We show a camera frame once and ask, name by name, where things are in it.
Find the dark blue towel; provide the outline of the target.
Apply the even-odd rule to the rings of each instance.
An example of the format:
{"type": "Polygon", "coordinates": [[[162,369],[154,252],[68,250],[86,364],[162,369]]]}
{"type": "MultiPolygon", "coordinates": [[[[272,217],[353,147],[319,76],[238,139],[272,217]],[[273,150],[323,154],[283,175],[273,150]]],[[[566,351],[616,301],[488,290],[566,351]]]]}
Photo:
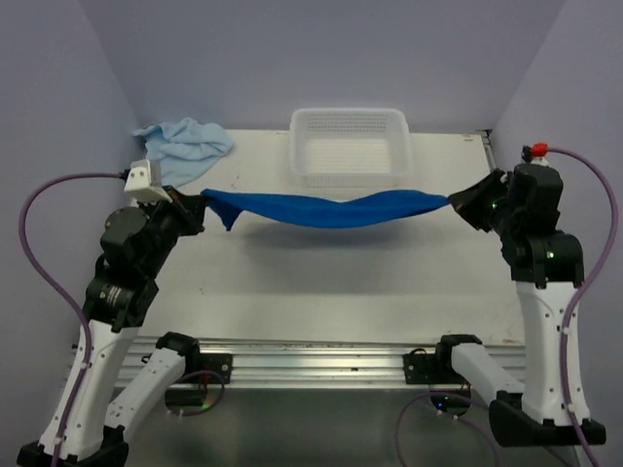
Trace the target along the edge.
{"type": "Polygon", "coordinates": [[[389,190],[348,201],[211,189],[202,195],[228,231],[243,212],[299,227],[354,229],[426,214],[449,204],[445,196],[417,190],[389,190]]]}

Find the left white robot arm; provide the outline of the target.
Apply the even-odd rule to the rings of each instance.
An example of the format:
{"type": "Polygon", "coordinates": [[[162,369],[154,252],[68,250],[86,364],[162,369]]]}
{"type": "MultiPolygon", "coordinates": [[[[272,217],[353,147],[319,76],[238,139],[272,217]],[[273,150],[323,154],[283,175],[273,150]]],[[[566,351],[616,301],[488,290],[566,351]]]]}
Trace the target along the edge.
{"type": "Polygon", "coordinates": [[[114,392],[129,348],[159,292],[156,277],[177,240],[203,232],[207,199],[166,189],[153,204],[112,213],[95,275],[79,306],[76,356],[55,414],[41,437],[23,446],[19,466],[123,466],[137,426],[175,383],[224,386],[202,363],[196,339],[168,332],[120,393],[114,392]]]}

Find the light blue towel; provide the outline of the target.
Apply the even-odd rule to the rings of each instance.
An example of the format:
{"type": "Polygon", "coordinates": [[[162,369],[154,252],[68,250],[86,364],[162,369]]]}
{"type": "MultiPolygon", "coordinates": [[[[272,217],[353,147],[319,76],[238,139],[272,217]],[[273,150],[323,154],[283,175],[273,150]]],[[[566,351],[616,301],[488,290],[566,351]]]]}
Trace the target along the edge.
{"type": "Polygon", "coordinates": [[[184,118],[177,123],[144,126],[132,133],[144,142],[146,158],[157,161],[162,184],[178,188],[203,176],[235,147],[220,125],[184,118]]]}

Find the white perforated plastic basket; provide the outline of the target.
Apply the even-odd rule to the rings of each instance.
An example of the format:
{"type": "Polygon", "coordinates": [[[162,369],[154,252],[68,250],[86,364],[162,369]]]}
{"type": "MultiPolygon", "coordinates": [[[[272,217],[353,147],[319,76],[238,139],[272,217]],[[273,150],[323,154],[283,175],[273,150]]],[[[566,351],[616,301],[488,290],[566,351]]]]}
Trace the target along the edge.
{"type": "Polygon", "coordinates": [[[291,174],[309,188],[392,188],[413,173],[411,133],[392,108],[301,108],[291,115],[291,174]]]}

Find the aluminium mounting rail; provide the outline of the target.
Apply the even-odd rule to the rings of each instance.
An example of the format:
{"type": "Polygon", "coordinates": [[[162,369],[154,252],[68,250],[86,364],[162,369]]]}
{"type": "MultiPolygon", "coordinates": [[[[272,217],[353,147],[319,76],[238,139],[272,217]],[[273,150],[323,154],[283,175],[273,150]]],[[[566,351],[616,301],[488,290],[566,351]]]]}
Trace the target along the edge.
{"type": "Polygon", "coordinates": [[[229,379],[232,389],[449,388],[448,377],[429,377],[437,367],[426,344],[200,341],[206,366],[229,379]]]}

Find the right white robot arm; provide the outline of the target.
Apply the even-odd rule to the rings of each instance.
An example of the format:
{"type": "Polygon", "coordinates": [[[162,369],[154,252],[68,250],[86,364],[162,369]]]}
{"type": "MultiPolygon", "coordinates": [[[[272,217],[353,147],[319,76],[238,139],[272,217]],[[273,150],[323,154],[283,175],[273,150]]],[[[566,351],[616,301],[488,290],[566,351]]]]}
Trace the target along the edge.
{"type": "Polygon", "coordinates": [[[564,182],[557,170],[520,163],[450,195],[472,228],[494,232],[510,267],[524,323],[525,378],[512,377],[473,335],[445,335],[433,352],[403,356],[408,384],[466,384],[484,400],[502,447],[567,447],[606,441],[586,404],[577,348],[584,283],[579,240],[557,228],[564,182]]]}

